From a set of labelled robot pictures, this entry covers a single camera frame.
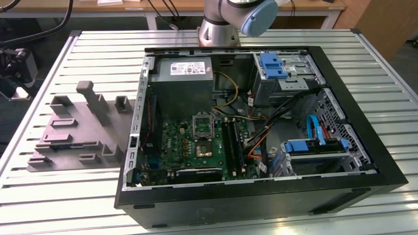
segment ram slot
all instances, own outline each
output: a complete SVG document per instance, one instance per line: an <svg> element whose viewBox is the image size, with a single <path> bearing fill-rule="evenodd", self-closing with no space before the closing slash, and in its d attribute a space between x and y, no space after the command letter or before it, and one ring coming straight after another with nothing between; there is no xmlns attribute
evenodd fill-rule
<svg viewBox="0 0 418 235"><path fill-rule="evenodd" d="M244 171L244 161L242 155L240 141L239 141L239 132L235 122L230 122L230 131L231 131L231 145L232 145L232 153L235 158L236 170L239 170L239 174Z"/></svg>
<svg viewBox="0 0 418 235"><path fill-rule="evenodd" d="M231 133L230 133L228 122L222 123L222 137L223 137L223 148L224 148L228 175L236 176L235 158L234 158L232 147L231 147L232 138L231 138Z"/></svg>

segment slotted metal table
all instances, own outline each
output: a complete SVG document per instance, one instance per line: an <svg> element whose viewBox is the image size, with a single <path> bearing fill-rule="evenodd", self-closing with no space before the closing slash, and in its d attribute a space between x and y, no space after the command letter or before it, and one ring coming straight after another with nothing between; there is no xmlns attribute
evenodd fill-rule
<svg viewBox="0 0 418 235"><path fill-rule="evenodd" d="M107 100L135 99L144 48L192 47L195 31L86 31L68 38L0 160L0 234L387 234L418 231L418 97L363 35L350 30L271 30L243 46L322 46L409 184L335 214L147 231L114 209L119 168L25 170L54 95L91 80Z"/></svg>

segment open computer tower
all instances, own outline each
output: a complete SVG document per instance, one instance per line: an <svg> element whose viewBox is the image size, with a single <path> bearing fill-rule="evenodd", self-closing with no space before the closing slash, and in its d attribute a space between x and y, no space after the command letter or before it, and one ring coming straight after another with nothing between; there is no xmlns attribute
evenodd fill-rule
<svg viewBox="0 0 418 235"><path fill-rule="evenodd" d="M115 201L144 228L337 212L407 183L321 47L146 52Z"/></svg>

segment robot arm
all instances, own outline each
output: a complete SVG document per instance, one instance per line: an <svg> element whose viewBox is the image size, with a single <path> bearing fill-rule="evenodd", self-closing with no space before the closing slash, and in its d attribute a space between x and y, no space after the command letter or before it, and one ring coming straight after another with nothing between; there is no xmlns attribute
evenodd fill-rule
<svg viewBox="0 0 418 235"><path fill-rule="evenodd" d="M271 26L277 11L275 0L206 0L200 45L236 46L238 29L248 37L258 37Z"/></svg>

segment power supply label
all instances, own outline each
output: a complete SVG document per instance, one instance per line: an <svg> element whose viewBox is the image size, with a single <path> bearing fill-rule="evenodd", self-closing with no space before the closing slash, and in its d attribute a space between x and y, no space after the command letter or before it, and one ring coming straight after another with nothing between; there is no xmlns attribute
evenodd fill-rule
<svg viewBox="0 0 418 235"><path fill-rule="evenodd" d="M206 74L204 62L172 63L170 75Z"/></svg>

